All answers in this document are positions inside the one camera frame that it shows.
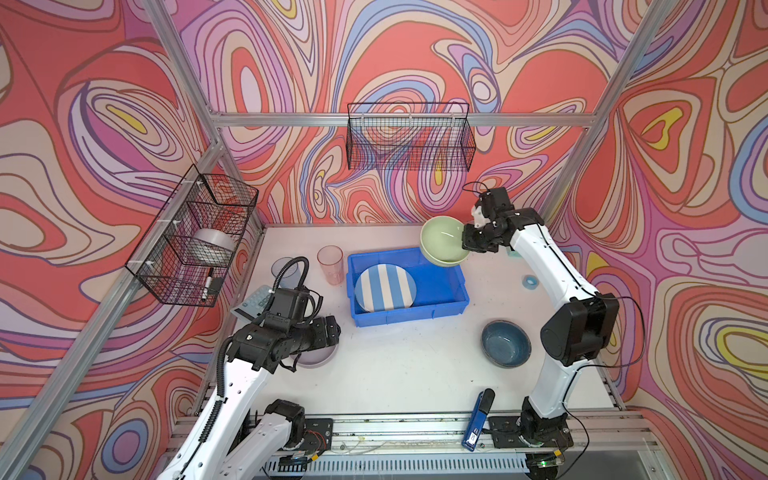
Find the lilac bowl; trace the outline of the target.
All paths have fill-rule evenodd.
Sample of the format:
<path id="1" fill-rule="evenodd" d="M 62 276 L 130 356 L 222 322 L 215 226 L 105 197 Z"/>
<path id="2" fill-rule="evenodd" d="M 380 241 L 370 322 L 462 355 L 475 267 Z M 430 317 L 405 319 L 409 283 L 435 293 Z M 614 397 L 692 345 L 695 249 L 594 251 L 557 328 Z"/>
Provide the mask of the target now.
<path id="1" fill-rule="evenodd" d="M 302 352 L 298 356 L 297 365 L 302 368 L 317 368 L 330 362 L 338 346 L 333 345 L 322 349 Z"/>

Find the light green bowl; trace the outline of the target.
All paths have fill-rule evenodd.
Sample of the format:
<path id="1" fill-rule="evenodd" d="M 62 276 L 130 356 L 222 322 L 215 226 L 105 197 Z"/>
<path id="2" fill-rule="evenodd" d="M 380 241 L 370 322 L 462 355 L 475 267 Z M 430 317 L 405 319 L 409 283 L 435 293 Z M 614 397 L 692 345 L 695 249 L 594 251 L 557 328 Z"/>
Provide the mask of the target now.
<path id="1" fill-rule="evenodd" d="M 453 267 L 465 261 L 470 252 L 463 248 L 464 224 L 450 216 L 437 216 L 424 223 L 420 231 L 420 250 L 431 263 Z"/>

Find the dark blue bowl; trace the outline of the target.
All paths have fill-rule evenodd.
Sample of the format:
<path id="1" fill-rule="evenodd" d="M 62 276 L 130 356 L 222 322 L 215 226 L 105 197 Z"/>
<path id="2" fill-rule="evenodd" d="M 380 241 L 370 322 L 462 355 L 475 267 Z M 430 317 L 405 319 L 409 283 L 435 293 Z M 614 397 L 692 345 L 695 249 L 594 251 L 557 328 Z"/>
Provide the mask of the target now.
<path id="1" fill-rule="evenodd" d="M 532 353 L 527 334 L 515 323 L 494 320 L 486 324 L 481 333 L 481 349 L 495 366 L 512 369 L 524 365 Z"/>

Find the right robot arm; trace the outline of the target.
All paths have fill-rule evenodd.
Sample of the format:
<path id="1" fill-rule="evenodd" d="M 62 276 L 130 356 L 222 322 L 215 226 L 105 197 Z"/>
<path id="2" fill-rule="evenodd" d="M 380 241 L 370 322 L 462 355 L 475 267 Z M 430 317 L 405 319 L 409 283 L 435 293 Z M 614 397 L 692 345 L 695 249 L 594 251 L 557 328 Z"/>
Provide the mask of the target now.
<path id="1" fill-rule="evenodd" d="M 546 358 L 527 408 L 538 419 L 559 418 L 566 413 L 571 388 L 607 346 L 619 301 L 591 285 L 556 245 L 542 217 L 532 208 L 515 208 L 506 189 L 479 192 L 471 214 L 462 248 L 475 253 L 510 248 L 553 304 L 554 313 L 540 330 Z"/>

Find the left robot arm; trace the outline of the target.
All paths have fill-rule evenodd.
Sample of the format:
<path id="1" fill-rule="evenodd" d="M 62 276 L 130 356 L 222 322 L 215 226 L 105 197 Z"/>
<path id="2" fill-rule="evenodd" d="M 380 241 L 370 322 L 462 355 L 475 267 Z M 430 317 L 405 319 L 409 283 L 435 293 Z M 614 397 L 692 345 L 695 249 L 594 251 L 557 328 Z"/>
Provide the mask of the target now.
<path id="1" fill-rule="evenodd" d="M 335 346 L 340 327 L 322 317 L 323 298 L 306 288 L 274 288 L 266 308 L 229 337 L 215 361 L 216 387 L 162 479 L 251 479 L 280 450 L 303 450 L 302 406 L 274 400 L 255 428 L 242 426 L 259 392 L 289 358 Z"/>

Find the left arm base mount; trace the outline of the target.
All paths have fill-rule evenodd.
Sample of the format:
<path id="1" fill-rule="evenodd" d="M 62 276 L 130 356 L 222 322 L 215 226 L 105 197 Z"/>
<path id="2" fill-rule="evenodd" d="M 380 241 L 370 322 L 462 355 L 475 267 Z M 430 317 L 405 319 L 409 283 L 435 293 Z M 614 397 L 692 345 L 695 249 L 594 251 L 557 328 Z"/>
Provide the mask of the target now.
<path id="1" fill-rule="evenodd" d="M 277 413 L 262 415 L 244 439 L 252 451 L 274 453 L 300 451 L 317 453 L 332 445 L 333 421 L 330 418 L 287 417 Z"/>

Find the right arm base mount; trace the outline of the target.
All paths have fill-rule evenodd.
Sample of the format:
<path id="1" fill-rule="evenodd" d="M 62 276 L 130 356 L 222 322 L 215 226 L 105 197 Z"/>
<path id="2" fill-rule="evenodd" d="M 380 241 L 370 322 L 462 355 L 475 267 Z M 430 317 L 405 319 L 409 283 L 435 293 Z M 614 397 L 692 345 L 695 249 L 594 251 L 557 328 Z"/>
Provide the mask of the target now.
<path id="1" fill-rule="evenodd" d="M 524 411 L 520 416 L 491 416 L 487 419 L 488 432 L 499 449 L 567 450 L 574 445 L 567 419 L 567 414 L 542 419 L 534 411 Z"/>

